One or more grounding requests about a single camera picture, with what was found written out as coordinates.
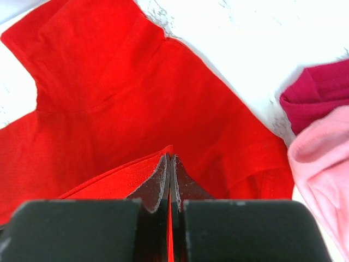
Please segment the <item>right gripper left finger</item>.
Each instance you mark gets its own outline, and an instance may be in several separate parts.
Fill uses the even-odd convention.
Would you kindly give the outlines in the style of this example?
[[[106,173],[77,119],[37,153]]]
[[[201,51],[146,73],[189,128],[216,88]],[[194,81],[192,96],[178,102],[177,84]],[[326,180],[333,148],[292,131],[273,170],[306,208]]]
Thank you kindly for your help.
[[[122,200],[23,203],[1,233],[1,261],[167,261],[170,157]]]

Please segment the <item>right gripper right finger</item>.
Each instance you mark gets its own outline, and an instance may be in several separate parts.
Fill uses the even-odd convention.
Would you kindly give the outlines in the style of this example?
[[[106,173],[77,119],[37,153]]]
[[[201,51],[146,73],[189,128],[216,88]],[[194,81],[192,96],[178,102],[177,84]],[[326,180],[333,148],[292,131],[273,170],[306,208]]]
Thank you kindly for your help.
[[[214,199],[178,156],[170,167],[174,261],[330,261],[303,204]]]

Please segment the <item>red t-shirt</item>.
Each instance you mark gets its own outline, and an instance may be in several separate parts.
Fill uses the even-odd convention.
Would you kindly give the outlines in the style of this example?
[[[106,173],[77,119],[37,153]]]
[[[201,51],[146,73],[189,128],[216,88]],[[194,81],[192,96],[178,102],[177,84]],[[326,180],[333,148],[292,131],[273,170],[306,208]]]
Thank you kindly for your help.
[[[34,111],[1,130],[1,226],[25,202],[122,200],[178,156],[214,199],[289,200],[286,147],[133,1],[49,1],[1,35]]]

